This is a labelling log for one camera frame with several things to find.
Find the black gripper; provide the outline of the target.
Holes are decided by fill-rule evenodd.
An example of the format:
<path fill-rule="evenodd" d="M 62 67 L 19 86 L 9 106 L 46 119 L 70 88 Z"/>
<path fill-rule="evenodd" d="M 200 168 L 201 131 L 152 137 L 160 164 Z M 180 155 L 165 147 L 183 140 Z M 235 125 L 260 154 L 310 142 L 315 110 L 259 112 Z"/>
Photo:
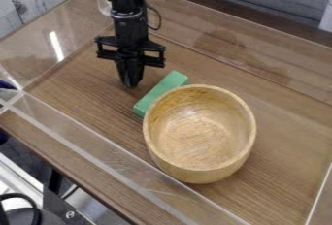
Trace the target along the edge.
<path fill-rule="evenodd" d="M 98 58 L 116 61 L 122 84 L 130 89 L 132 86 L 137 87 L 144 79 L 145 66 L 165 67 L 167 48 L 149 38 L 145 11 L 132 14 L 110 12 L 110 17 L 114 22 L 114 35 L 96 38 Z"/>

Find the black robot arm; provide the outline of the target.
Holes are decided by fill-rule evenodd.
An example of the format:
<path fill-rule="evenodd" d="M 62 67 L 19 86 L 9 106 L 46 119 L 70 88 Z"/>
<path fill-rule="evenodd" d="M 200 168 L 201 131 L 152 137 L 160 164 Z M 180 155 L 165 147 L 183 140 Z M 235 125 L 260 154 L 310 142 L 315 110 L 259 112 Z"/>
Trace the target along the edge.
<path fill-rule="evenodd" d="M 137 87 L 145 75 L 145 67 L 165 67 L 167 47 L 149 38 L 149 29 L 158 30 L 148 23 L 148 9 L 160 12 L 146 0 L 108 0 L 112 4 L 110 17 L 114 25 L 113 36 L 96 38 L 98 58 L 113 60 L 122 84 Z"/>

